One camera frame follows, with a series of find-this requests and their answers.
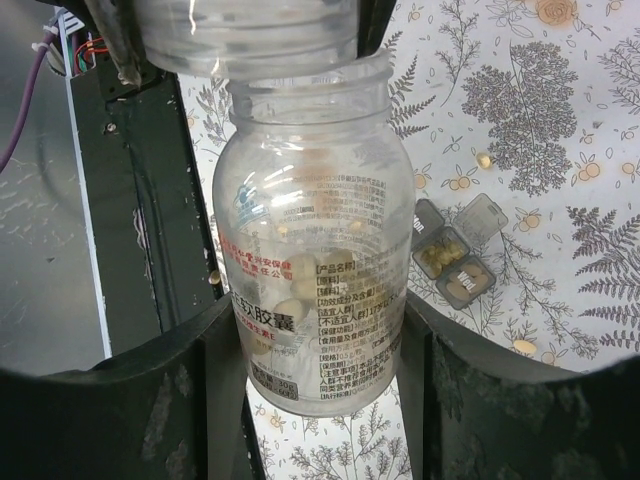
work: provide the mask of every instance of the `wire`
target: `wire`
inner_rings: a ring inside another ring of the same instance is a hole
[[[29,76],[27,77],[24,87],[24,93],[22,94],[22,103],[20,105],[20,111],[18,112],[18,118],[13,126],[11,137],[9,137],[9,145],[7,145],[7,148],[2,152],[2,156],[0,156],[0,173],[2,173],[7,167],[9,160],[11,160],[11,155],[13,155],[13,152],[18,145],[18,140],[20,140],[24,124],[27,121],[27,114],[29,113],[29,106],[31,105],[31,98],[33,97],[33,91],[35,90],[40,66],[42,65],[45,55],[49,51],[49,45],[51,45],[51,42],[53,42],[57,36],[57,33],[47,31],[42,42],[37,47],[36,58],[33,61],[31,70],[29,71]]]
[[[80,59],[80,52],[82,52],[82,50],[85,49],[85,48],[87,50],[93,49],[94,48],[94,44],[98,43],[98,42],[102,42],[102,37],[98,37],[98,38],[95,38],[95,39],[92,39],[92,40],[87,40],[86,42],[84,42],[82,45],[80,45],[76,49],[76,51],[75,51],[75,53],[73,55],[73,62],[74,62],[74,67],[77,68],[78,71],[81,71],[80,70],[80,64],[78,63],[79,59]],[[104,48],[104,45],[101,44],[97,48]]]
[[[108,51],[107,48],[90,48],[82,52],[80,59],[89,62],[90,60],[87,58],[87,54],[107,53]]]

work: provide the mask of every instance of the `clear plastic container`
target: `clear plastic container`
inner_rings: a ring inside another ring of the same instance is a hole
[[[356,58],[357,0],[135,0],[151,63],[238,80],[308,75]]]
[[[353,412],[396,371],[415,189],[386,124],[391,73],[380,52],[228,86],[220,240],[251,381],[292,413]]]

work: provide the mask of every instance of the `pill box compartment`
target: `pill box compartment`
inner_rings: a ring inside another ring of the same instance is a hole
[[[422,243],[442,227],[444,227],[444,217],[440,214],[433,202],[426,198],[418,200],[413,215],[412,250],[414,252],[421,250]]]
[[[469,255],[443,272],[436,288],[454,309],[461,310],[495,283],[491,270],[478,257]]]
[[[431,280],[469,253],[469,247],[451,227],[434,232],[419,249],[413,259]]]

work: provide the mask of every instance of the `floral tablecloth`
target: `floral tablecloth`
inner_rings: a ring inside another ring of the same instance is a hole
[[[510,219],[476,249],[498,282],[469,308],[448,307],[415,265],[410,288],[500,345],[527,340],[536,360],[576,371],[640,350],[638,18],[631,0],[400,0],[385,41],[390,124],[417,196],[450,220],[484,192]],[[210,192],[230,99],[220,81],[181,86]],[[489,169],[476,164],[485,152]],[[363,411],[321,420],[248,391],[268,478],[411,478],[395,383]]]

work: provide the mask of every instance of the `scattered pill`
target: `scattered pill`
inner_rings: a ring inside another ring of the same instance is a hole
[[[209,275],[209,283],[211,285],[218,285],[220,283],[220,272],[218,270],[214,270],[211,272],[211,275]]]
[[[536,350],[538,350],[538,347],[526,340],[515,340],[513,342],[513,348],[518,350],[520,353],[526,353],[528,355],[533,355],[536,353]]]
[[[480,168],[484,168],[486,170],[487,168],[491,167],[491,157],[489,156],[489,154],[484,152],[478,153],[476,155],[476,163]]]

